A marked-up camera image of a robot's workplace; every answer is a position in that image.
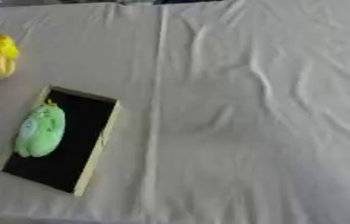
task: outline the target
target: green pig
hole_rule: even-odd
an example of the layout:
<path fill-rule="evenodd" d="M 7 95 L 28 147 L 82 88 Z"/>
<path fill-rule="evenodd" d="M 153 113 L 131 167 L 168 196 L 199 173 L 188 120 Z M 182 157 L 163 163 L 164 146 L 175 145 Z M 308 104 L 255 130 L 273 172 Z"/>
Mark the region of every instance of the green pig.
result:
<path fill-rule="evenodd" d="M 49 100 L 36 108 L 21 125 L 15 144 L 16 153 L 23 158 L 50 154 L 60 143 L 65 126 L 65 112 Z"/>

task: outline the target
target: black board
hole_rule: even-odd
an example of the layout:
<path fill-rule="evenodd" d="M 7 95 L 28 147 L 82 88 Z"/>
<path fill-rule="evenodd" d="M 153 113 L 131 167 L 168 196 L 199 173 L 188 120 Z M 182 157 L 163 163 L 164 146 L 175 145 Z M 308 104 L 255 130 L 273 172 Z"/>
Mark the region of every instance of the black board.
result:
<path fill-rule="evenodd" d="M 52 89 L 46 99 L 66 114 L 66 129 L 57 149 L 44 157 L 13 153 L 2 171 L 73 193 L 96 141 L 106 126 L 116 100 L 100 100 Z"/>

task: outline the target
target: white cloth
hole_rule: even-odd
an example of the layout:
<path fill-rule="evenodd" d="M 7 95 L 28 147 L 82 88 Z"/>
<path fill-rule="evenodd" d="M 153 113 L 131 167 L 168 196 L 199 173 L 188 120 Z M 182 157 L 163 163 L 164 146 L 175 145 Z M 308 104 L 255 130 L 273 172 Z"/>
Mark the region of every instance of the white cloth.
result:
<path fill-rule="evenodd" d="M 350 1 L 9 8 L 0 32 L 0 152 L 44 85 L 124 107 L 83 197 L 0 173 L 0 222 L 350 223 Z"/>

